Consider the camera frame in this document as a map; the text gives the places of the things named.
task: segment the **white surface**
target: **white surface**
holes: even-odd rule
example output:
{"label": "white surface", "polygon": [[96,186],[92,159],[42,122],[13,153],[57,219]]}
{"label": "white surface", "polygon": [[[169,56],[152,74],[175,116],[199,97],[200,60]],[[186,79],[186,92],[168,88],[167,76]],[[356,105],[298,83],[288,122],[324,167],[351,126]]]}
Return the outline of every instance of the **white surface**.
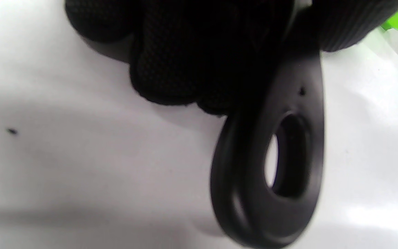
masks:
{"label": "white surface", "polygon": [[[398,33],[323,57],[323,189],[290,248],[398,248]],[[127,70],[59,0],[0,0],[0,249],[239,248],[208,195],[224,120],[146,102]]]}

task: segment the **ribbed black rubber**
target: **ribbed black rubber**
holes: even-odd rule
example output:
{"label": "ribbed black rubber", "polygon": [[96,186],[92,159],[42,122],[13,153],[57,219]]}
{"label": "ribbed black rubber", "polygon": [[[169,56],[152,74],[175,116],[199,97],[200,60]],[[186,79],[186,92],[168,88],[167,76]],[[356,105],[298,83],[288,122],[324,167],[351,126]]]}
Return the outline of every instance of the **ribbed black rubber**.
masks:
{"label": "ribbed black rubber", "polygon": [[398,10],[398,0],[314,0],[319,44],[333,52],[350,47]]}
{"label": "ribbed black rubber", "polygon": [[[286,14],[279,0],[66,0],[71,25],[97,42],[135,34],[131,79],[137,92],[159,104],[197,102],[227,114],[259,47],[279,36]],[[398,0],[314,0],[322,50],[352,46],[398,10]]]}

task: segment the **small black speck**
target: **small black speck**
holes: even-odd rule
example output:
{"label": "small black speck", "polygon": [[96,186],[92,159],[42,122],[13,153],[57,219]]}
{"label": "small black speck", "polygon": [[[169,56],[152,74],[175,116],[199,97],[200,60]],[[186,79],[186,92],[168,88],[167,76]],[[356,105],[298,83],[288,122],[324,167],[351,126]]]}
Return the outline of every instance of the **small black speck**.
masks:
{"label": "small black speck", "polygon": [[18,134],[18,131],[16,129],[13,128],[7,128],[6,130],[8,133],[10,133],[13,136],[16,136]]}
{"label": "small black speck", "polygon": [[306,90],[305,90],[304,87],[301,87],[301,88],[300,88],[300,90],[299,90],[299,95],[300,95],[300,96],[305,96],[305,95],[306,95]]}

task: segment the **small hole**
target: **small hole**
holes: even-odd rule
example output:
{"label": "small hole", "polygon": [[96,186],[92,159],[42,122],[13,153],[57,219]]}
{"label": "small hole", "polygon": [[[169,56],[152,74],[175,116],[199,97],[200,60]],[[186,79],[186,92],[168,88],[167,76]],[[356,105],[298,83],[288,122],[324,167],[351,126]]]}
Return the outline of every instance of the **small hole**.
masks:
{"label": "small hole", "polygon": [[14,135],[14,136],[16,136],[16,135],[18,134],[18,131],[17,131],[16,129],[13,129],[13,128],[7,128],[6,131],[7,131],[8,133]]}
{"label": "small hole", "polygon": [[299,90],[299,95],[300,95],[300,96],[305,96],[305,95],[306,95],[305,87],[301,87],[301,88],[300,88],[300,90]]}
{"label": "small hole", "polygon": [[278,144],[277,137],[273,135],[270,146],[267,151],[267,159],[265,161],[265,181],[269,188],[273,187],[278,159]]}

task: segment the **black handle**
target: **black handle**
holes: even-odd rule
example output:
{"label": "black handle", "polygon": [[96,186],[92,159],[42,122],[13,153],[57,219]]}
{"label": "black handle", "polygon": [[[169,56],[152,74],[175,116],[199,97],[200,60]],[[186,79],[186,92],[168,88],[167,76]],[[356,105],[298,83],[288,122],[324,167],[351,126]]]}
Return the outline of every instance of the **black handle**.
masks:
{"label": "black handle", "polygon": [[[279,63],[254,67],[255,90],[228,116],[213,159],[216,218],[229,237],[253,248],[295,241],[319,197],[324,152],[320,51],[307,23],[299,23],[284,41]],[[271,188],[264,167],[274,134],[278,166]]]}

